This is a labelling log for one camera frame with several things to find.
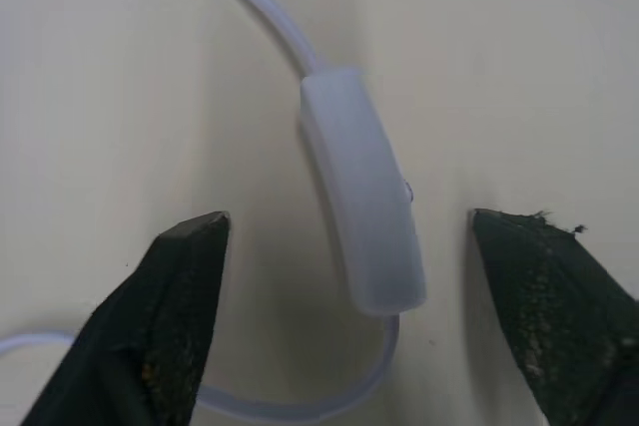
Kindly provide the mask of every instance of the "table surface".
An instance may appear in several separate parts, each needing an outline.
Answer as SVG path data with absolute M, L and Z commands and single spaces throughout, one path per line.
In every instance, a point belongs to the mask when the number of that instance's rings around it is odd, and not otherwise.
M 428 300 L 332 425 L 533 426 L 467 212 L 552 212 L 639 293 L 639 0 L 281 0 L 364 71 L 415 193 Z M 378 354 L 348 303 L 298 124 L 299 76 L 238 0 L 0 0 L 0 334 L 76 330 L 153 237 L 234 222 L 206 381 L 337 392 Z M 19 422 L 63 348 L 0 361 Z M 196 425 L 237 425 L 197 409 Z

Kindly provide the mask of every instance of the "white cable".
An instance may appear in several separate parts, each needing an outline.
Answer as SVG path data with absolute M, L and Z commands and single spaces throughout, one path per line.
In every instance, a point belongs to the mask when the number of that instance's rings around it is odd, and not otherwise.
M 307 37 L 275 0 L 248 1 L 275 26 L 295 54 L 305 75 L 311 75 L 323 68 L 322 61 Z M 254 423 L 311 424 L 344 413 L 365 401 L 389 369 L 399 337 L 399 316 L 386 317 L 383 323 L 384 338 L 381 356 L 362 379 L 341 394 L 315 403 L 288 405 L 239 399 L 226 391 L 211 386 L 201 386 L 198 392 L 198 404 Z M 54 342 L 70 345 L 74 339 L 72 335 L 59 331 L 17 334 L 0 339 L 0 355 L 23 346 Z
M 212 411 L 252 423 L 312 424 L 349 411 L 363 401 L 379 385 L 390 366 L 399 336 L 399 316 L 384 320 L 384 337 L 381 356 L 368 373 L 347 391 L 316 403 L 277 404 L 239 399 L 212 386 L 201 386 L 198 404 Z M 71 334 L 60 331 L 43 331 L 16 334 L 0 339 L 0 356 L 24 346 L 50 343 L 71 345 Z
M 23 346 L 50 343 L 71 344 L 73 340 L 73 335 L 61 331 L 16 334 L 0 340 L 0 356 L 14 349 L 22 348 Z
M 322 61 L 318 58 L 311 42 L 278 2 L 275 0 L 248 1 L 262 12 L 278 30 L 304 69 L 305 76 L 321 70 Z

